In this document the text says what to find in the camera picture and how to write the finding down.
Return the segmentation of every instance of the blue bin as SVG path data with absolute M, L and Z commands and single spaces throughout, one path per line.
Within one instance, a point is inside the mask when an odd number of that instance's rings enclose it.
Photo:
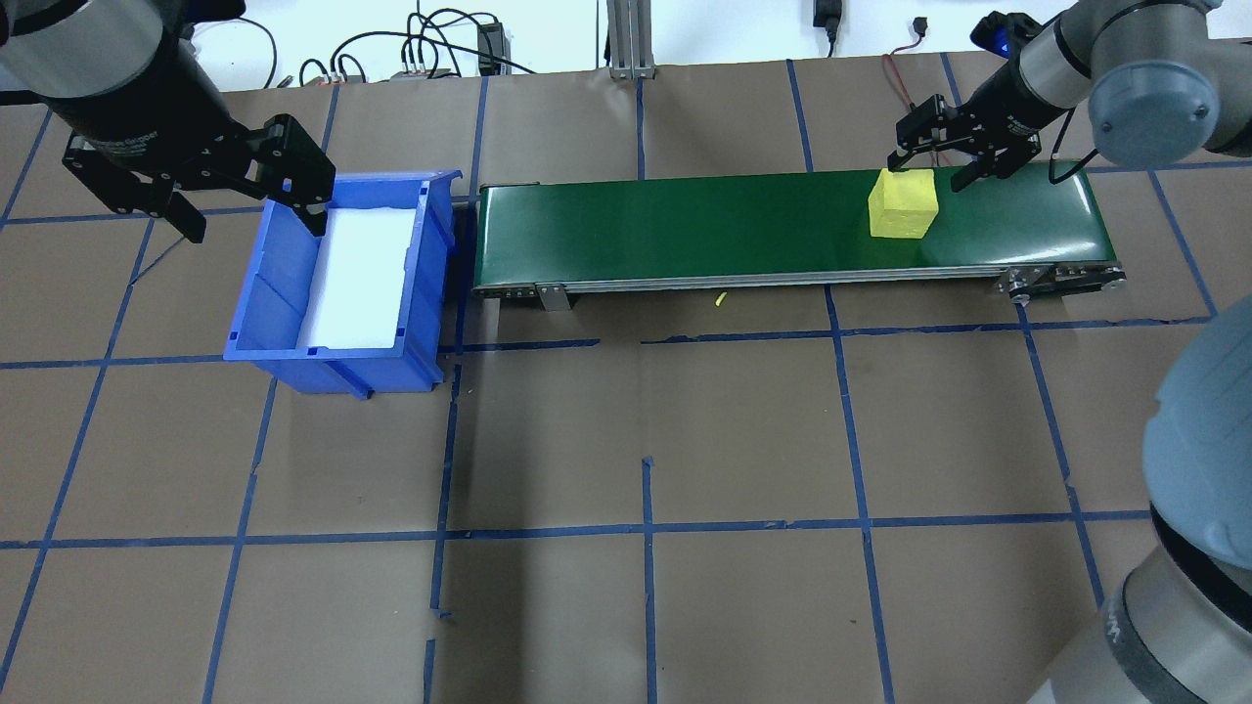
M 334 180 L 329 208 L 416 208 L 391 347 L 299 346 L 323 239 L 309 234 L 290 209 L 267 202 L 223 356 L 252 362 L 303 393 L 368 398 L 374 391 L 429 391 L 443 381 L 436 355 L 443 279 L 456 246 L 449 188 L 459 175 L 347 174 Z

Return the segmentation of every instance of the power adapter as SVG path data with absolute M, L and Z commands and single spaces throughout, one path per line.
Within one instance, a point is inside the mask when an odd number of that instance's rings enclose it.
M 844 0 L 813 0 L 813 26 L 825 28 L 831 46 L 839 34 L 839 21 L 844 19 Z
M 507 61 L 512 58 L 510 55 L 510 49 L 508 35 L 505 34 L 505 25 L 501 23 L 487 23 L 482 25 L 482 29 L 478 31 L 480 54 L 500 56 Z M 501 75 L 511 73 L 513 71 L 507 64 L 501 64 L 500 61 L 487 56 L 478 56 L 478 75 Z

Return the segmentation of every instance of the conveyor belt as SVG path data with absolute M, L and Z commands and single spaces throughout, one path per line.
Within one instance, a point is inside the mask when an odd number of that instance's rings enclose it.
M 1047 165 L 1032 164 L 954 194 L 954 170 L 936 169 L 939 215 L 915 241 L 869 236 L 865 203 L 876 170 L 488 187 L 475 291 L 560 299 L 1009 269 L 1030 284 L 1057 272 L 1124 278 L 1085 174 L 1052 185 Z

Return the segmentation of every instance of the brown paper floor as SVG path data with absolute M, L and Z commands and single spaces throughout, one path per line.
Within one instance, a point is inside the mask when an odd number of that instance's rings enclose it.
M 989 69 L 898 61 L 915 98 Z M 878 168 L 903 111 L 875 58 L 228 101 L 295 114 L 342 172 L 458 168 L 462 202 Z M 4 704 L 1023 701 L 1153 544 L 1157 385 L 1252 291 L 1252 163 L 1104 163 L 1121 292 L 1020 317 L 982 282 L 545 313 L 466 301 L 456 259 L 446 383 L 299 396 L 220 361 L 255 203 L 193 194 L 205 244 L 131 284 L 177 233 L 105 213 L 43 106 L 0 134 Z

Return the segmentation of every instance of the yellow foam block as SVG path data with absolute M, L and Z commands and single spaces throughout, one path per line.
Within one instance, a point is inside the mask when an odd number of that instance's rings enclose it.
M 939 214 L 935 173 L 930 169 L 878 174 L 869 193 L 869 233 L 873 237 L 921 239 Z

